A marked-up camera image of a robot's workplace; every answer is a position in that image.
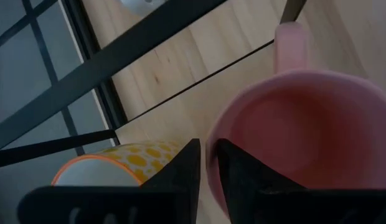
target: wooden floor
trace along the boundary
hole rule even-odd
[[[115,75],[129,119],[271,40],[284,3],[229,0]],[[85,7],[102,47],[139,21],[118,0]],[[298,21],[308,31],[310,67],[364,77],[386,91],[386,0],[308,0]],[[272,73],[270,45],[120,128],[120,142],[200,138],[204,150],[225,104]],[[228,223],[203,161],[197,222]]]

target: yellow polka dot cup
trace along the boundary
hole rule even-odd
[[[139,186],[157,174],[183,148],[175,141],[125,144],[68,161],[52,185]]]

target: mug handle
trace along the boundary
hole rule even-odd
[[[307,66],[306,34],[301,24],[280,24],[275,32],[275,73]]]

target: pink mug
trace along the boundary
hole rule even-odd
[[[226,214],[214,153],[220,138],[309,189],[386,189],[386,94],[362,78],[305,67],[301,26],[280,25],[276,75],[243,90],[215,122],[206,165]]]

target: yellow dot pattern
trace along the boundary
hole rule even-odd
[[[175,141],[144,141],[105,149],[98,154],[116,160],[145,182],[158,173],[183,148]]]

